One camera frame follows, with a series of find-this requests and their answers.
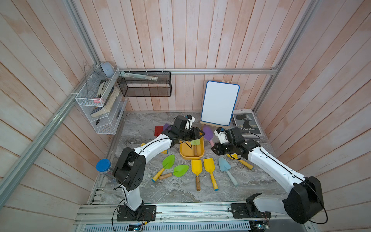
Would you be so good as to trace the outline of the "light green shovel wooden handle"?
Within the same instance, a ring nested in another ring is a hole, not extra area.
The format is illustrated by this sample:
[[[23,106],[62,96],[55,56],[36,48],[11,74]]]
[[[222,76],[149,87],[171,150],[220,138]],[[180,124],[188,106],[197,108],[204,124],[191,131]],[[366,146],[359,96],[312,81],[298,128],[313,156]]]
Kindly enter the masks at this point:
[[[198,156],[198,145],[199,144],[200,144],[200,139],[191,141],[194,156]]]

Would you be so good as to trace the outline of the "yellow storage box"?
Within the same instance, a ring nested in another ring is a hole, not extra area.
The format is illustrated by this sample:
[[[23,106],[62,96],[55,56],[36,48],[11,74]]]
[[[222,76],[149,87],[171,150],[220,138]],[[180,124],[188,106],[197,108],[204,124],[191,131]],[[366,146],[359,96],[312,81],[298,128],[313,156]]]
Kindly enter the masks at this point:
[[[198,145],[192,145],[191,142],[187,141],[180,144],[179,152],[185,160],[199,160],[205,154],[204,139],[199,140]]]

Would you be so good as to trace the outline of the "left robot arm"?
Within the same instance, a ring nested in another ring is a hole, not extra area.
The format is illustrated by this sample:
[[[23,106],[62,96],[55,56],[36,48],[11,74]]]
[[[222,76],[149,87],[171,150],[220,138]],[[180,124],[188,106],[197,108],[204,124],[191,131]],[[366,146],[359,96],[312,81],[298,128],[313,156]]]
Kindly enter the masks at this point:
[[[146,164],[161,152],[172,148],[179,142],[194,141],[202,138],[204,132],[193,127],[195,118],[191,115],[177,116],[172,125],[144,146],[123,149],[113,176],[126,195],[126,207],[136,212],[143,205],[139,185],[141,184]]]

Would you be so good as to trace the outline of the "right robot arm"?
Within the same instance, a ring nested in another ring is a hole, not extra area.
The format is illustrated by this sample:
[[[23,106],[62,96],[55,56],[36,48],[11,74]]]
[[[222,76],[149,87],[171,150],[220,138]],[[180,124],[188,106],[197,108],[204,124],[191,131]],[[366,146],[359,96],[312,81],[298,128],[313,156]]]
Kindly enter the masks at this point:
[[[238,127],[227,130],[219,127],[215,135],[219,139],[212,147],[216,155],[240,155],[264,170],[287,192],[287,196],[262,193],[251,195],[246,199],[245,206],[248,217],[255,218],[274,212],[286,214],[295,222],[304,224],[324,210],[322,187],[317,178],[305,177],[287,167],[257,141],[245,140]]]

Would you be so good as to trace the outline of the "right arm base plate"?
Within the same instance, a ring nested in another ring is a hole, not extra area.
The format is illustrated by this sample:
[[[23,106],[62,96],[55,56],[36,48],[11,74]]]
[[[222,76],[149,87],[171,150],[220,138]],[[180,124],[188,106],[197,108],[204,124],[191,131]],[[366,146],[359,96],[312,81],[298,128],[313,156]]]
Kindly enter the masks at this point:
[[[233,218],[271,218],[271,212],[261,212],[250,203],[233,203],[229,207],[229,211],[233,214]]]

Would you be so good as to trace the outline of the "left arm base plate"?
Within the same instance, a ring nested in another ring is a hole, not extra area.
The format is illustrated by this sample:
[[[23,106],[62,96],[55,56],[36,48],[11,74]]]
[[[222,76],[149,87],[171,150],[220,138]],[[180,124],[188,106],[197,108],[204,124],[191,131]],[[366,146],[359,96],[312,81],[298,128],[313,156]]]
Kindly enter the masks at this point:
[[[128,206],[118,208],[117,221],[154,221],[156,219],[156,205],[140,206],[133,211]]]

